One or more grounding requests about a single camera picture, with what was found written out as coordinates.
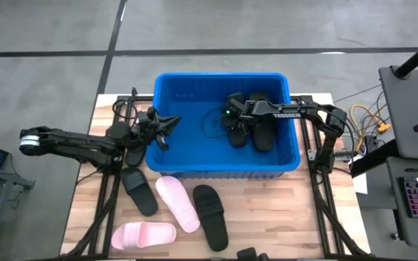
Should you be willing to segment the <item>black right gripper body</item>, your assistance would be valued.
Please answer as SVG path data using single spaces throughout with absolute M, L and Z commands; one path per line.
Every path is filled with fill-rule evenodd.
M 251 117 L 255 102 L 267 98 L 268 95 L 263 92 L 252 92 L 247 102 L 240 92 L 228 95 L 224 102 L 224 123 L 237 124 L 244 119 L 245 115 Z

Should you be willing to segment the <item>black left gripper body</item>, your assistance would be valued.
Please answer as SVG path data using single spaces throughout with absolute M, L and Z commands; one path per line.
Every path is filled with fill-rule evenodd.
M 138 111 L 132 128 L 132 144 L 150 145 L 157 136 L 157 111 L 149 107 L 147 111 Z

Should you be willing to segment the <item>black rubber slide sandal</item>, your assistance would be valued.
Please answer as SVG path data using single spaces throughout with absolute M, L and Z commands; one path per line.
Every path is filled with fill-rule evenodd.
M 225 101 L 223 124 L 226 127 L 231 145 L 240 148 L 246 145 L 248 128 L 245 122 L 240 118 L 244 109 L 244 99 L 240 92 L 230 94 Z
M 127 148 L 125 154 L 125 164 L 128 167 L 138 167 L 142 163 L 146 154 L 147 147 L 140 145 L 138 147 Z
M 157 212 L 157 200 L 145 174 L 140 169 L 136 167 L 124 168 L 120 172 L 120 179 L 126 193 L 143 216 L 150 217 Z
M 276 120 L 271 113 L 259 116 L 251 126 L 254 147 L 259 152 L 269 152 L 274 147 Z
M 214 188 L 199 185 L 194 188 L 193 200 L 210 249 L 214 252 L 225 250 L 229 237 L 220 196 Z

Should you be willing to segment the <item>blue plastic bin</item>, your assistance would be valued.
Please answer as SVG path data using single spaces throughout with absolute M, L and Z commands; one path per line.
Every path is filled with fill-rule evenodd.
M 177 178 L 277 178 L 300 164 L 295 124 L 277 120 L 274 147 L 255 149 L 231 145 L 221 124 L 221 107 L 230 94 L 248 99 L 263 92 L 274 104 L 290 103 L 287 78 L 275 72 L 167 72 L 155 81 L 153 106 L 162 116 L 181 117 L 170 136 L 168 151 L 153 142 L 147 148 L 147 166 Z

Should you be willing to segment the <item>black desk crossbar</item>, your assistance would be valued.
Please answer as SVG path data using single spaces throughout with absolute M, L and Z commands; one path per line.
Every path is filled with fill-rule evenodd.
M 388 157 L 399 157 L 397 142 L 395 139 L 387 142 L 373 152 L 355 160 L 350 167 L 351 177 L 355 178 L 372 168 L 386 162 Z

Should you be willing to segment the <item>white paper sheet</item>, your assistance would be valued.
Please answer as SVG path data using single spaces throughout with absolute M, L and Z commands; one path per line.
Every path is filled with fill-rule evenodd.
M 352 181 L 354 190 L 357 194 L 368 194 L 366 173 L 354 177 Z

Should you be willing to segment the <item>grey desk panel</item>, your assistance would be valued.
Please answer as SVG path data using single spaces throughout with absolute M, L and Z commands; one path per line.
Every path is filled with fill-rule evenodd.
M 418 159 L 418 70 L 405 79 L 394 76 L 389 67 L 378 70 L 385 100 L 393 124 L 398 152 L 402 157 Z

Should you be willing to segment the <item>black aluminium table frame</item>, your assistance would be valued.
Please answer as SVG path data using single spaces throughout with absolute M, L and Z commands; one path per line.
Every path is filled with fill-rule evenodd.
M 347 114 L 331 104 L 318 104 L 311 96 L 293 96 L 292 100 L 295 110 L 300 114 L 298 118 L 306 148 L 310 147 L 306 126 L 307 120 L 312 123 L 313 134 L 316 139 L 316 154 L 313 159 L 308 161 L 308 169 L 324 257 L 339 260 L 357 256 L 367 257 L 369 254 L 361 249 L 348 235 L 337 218 L 329 180 L 329 174 L 332 173 L 335 163 L 334 147 L 336 141 L 349 127 L 346 122 Z M 337 254 L 333 254 L 329 250 L 325 219 L 328 219 L 332 226 Z
M 100 94 L 94 105 L 88 134 L 104 136 L 119 121 L 133 124 L 135 102 L 151 102 L 152 94 Z M 107 260 L 111 248 L 115 211 L 120 191 L 120 170 L 101 172 L 83 163 L 74 184 L 73 200 L 59 256 L 54 261 Z

